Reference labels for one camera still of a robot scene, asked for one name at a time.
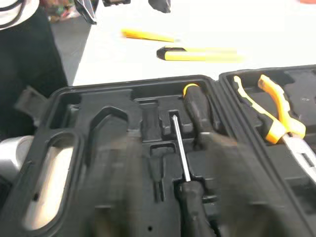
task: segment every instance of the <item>yellow utility knife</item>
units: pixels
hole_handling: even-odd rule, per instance
[[[242,57],[233,48],[194,48],[165,46],[157,50],[157,57],[167,61],[240,62]]]
[[[257,112],[258,118],[263,122],[261,135],[273,144],[282,140],[291,151],[296,162],[316,183],[316,155],[303,140],[306,127],[300,121],[291,117],[290,105],[283,89],[265,75],[261,75],[258,81],[258,86],[270,94],[276,103],[278,120],[247,95],[242,87],[240,77],[234,76],[233,86],[241,100],[252,107]]]

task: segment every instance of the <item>black and yellow screwdriver handle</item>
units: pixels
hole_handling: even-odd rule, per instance
[[[198,132],[212,132],[211,109],[202,89],[194,83],[186,85],[183,89],[183,101]]]
[[[287,132],[293,133],[300,138],[304,138],[306,127],[300,121],[292,118],[290,114],[290,104],[281,86],[274,83],[269,77],[265,75],[260,76],[260,79],[258,80],[258,86],[266,93],[271,95],[277,107],[278,119],[285,126]]]
[[[259,119],[263,122],[261,135],[267,141],[273,144],[277,143],[280,138],[287,133],[285,126],[248,96],[242,87],[240,77],[234,76],[233,86],[238,92],[241,100],[252,107],[257,112]]]

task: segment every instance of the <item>silver object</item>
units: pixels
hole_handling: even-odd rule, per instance
[[[299,137],[285,134],[282,139],[296,162],[316,184],[316,155],[311,147]]]
[[[74,2],[77,11],[85,18],[85,20],[92,25],[96,25],[97,18],[91,0],[75,0]]]
[[[0,142],[0,176],[12,183],[29,151],[33,136],[9,138]]]
[[[189,181],[191,181],[191,177],[190,177],[187,157],[186,157],[186,154],[184,152],[184,147],[183,147],[180,127],[179,127],[178,117],[176,115],[174,115],[174,116],[172,116],[172,120],[173,120],[174,128],[175,128],[175,131],[176,131],[176,135],[177,135],[179,149],[180,149],[180,155],[181,155],[182,168],[183,168],[183,172],[184,172],[184,178],[185,178],[186,182],[189,182]]]

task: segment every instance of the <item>black handle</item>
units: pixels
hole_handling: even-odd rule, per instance
[[[196,84],[189,84],[183,90],[184,105],[198,132],[212,132],[211,110],[207,97]]]
[[[180,201],[184,220],[185,237],[216,237],[211,229],[202,203],[203,187],[197,181],[180,185]]]

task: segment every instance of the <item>yellow pliers handle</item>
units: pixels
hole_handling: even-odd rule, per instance
[[[233,87],[238,92],[241,100],[252,107],[257,112],[259,119],[263,122],[261,135],[267,141],[273,144],[277,143],[280,138],[287,133],[285,126],[249,97],[242,87],[240,77],[234,76]]]
[[[266,93],[271,95],[277,107],[278,119],[284,125],[287,132],[293,133],[300,138],[304,138],[306,127],[300,121],[292,118],[290,113],[290,104],[281,86],[274,83],[269,77],[265,75],[261,75],[260,79],[258,80],[258,86]]]

